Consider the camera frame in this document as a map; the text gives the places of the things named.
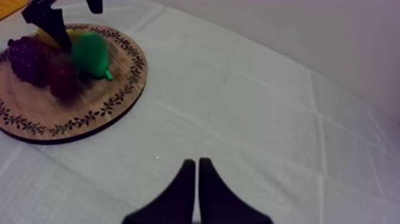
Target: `white wall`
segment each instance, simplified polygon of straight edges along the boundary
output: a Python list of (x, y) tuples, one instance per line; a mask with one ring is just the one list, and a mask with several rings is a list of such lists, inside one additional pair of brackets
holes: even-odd
[(399, 0), (154, 0), (234, 30), (400, 120)]

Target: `round wooden tray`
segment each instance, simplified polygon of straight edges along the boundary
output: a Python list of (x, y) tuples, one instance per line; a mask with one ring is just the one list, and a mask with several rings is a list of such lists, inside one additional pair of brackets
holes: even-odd
[(49, 86), (21, 82), (11, 70), (8, 51), (0, 54), (0, 128), (34, 143), (73, 141), (107, 127), (123, 116), (142, 93), (147, 63), (141, 48), (119, 31), (92, 24), (68, 24), (67, 29), (102, 35), (110, 52), (114, 80), (91, 80), (68, 100), (51, 95)]

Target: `decorative border pattern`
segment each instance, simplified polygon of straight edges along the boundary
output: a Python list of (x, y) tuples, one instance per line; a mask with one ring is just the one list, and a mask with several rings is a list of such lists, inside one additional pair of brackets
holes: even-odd
[[(61, 125), (54, 125), (54, 127), (46, 127), (40, 123), (28, 121), (21, 116), (16, 117), (10, 115), (10, 109), (5, 108), (3, 100), (0, 99), (0, 118), (3, 118), (5, 125), (16, 125), (17, 129), (27, 130), (33, 135), (43, 135), (45, 132), (50, 133), (52, 136), (63, 135), (69, 130), (78, 129), (84, 125), (89, 126), (89, 124), (98, 117), (112, 114), (115, 106), (120, 105), (127, 94), (133, 93), (133, 89), (135, 88), (134, 84), (139, 83), (141, 70), (143, 70), (145, 63), (144, 60), (140, 58), (139, 51), (134, 48), (127, 39), (123, 38), (118, 31), (100, 29), (97, 27), (89, 28), (89, 26), (85, 24), (68, 24), (65, 28), (71, 30), (89, 29), (90, 32), (97, 33), (105, 38), (110, 38), (115, 43), (119, 44), (119, 46), (126, 51), (127, 55), (132, 56), (133, 65), (130, 67), (130, 74), (127, 76), (128, 83), (123, 88), (119, 89), (113, 97), (103, 102), (102, 107), (99, 109), (95, 111), (89, 110), (83, 117), (74, 117), (73, 120), (69, 120), (67, 123)], [(8, 50), (5, 50), (0, 54), (0, 63), (7, 60)]]
[(26, 118), (21, 116), (10, 115), (10, 109), (4, 107), (3, 100), (0, 99), (0, 117), (3, 119), (5, 125), (15, 125), (17, 129), (27, 130), (32, 134), (43, 135), (46, 131), (46, 127), (40, 123), (32, 123)]

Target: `table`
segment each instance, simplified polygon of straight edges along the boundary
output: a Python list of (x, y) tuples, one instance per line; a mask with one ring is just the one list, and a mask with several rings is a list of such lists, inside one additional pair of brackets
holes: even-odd
[[(149, 2), (64, 7), (132, 37), (147, 86), (110, 128), (63, 145), (0, 133), (0, 223), (110, 224), (210, 157), (276, 224), (397, 224), (400, 128), (324, 76), (234, 32)], [(0, 23), (1, 45), (35, 28)], [(199, 220), (195, 206), (195, 220)]]

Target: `grape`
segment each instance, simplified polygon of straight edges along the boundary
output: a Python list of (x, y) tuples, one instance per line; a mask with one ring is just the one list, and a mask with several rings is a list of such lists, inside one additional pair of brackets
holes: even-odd
[(8, 41), (11, 69), (23, 82), (43, 87), (46, 85), (47, 60), (42, 44), (36, 39), (23, 36)]

